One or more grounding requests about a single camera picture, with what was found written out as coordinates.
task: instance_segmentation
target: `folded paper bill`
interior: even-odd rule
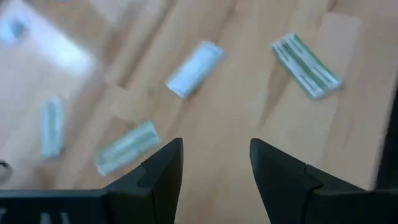
[[[57,157],[63,148],[63,101],[54,96],[41,109],[43,158]]]
[[[160,143],[155,126],[151,121],[140,124],[109,146],[96,151],[98,172],[106,176],[137,159],[148,149]]]
[[[224,50],[209,41],[203,41],[194,53],[179,67],[166,86],[181,98],[187,98],[207,76],[224,55]]]
[[[341,86],[342,81],[311,52],[296,34],[272,44],[279,61],[307,95],[318,99]]]

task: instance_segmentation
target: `wooden floor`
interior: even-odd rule
[[[13,167],[2,189],[92,189],[95,149],[151,119],[163,144],[184,140],[176,223],[268,223],[249,161],[261,138],[365,189],[377,172],[398,69],[398,2],[338,0],[21,0],[28,32],[0,44],[0,158]],[[343,88],[308,99],[270,44],[296,32]],[[182,100],[164,81],[201,40],[226,57]],[[42,160],[40,105],[66,104],[65,151]]]

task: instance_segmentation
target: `white paper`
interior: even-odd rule
[[[41,156],[44,158],[59,156],[63,147],[63,102],[61,98],[54,96],[43,105],[41,122]]]
[[[194,53],[166,82],[167,87],[181,98],[187,98],[224,55],[224,50],[212,42],[203,41]]]
[[[151,121],[140,124],[136,129],[96,152],[98,172],[106,176],[125,166],[160,143],[155,126]]]

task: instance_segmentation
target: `white folded paper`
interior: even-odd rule
[[[187,98],[213,71],[224,55],[224,50],[203,41],[184,64],[166,82],[166,86],[181,98]]]
[[[44,158],[57,157],[63,148],[63,102],[54,96],[41,110],[42,150]]]
[[[106,176],[112,171],[137,159],[141,154],[160,143],[151,121],[140,124],[109,146],[96,152],[98,172]]]

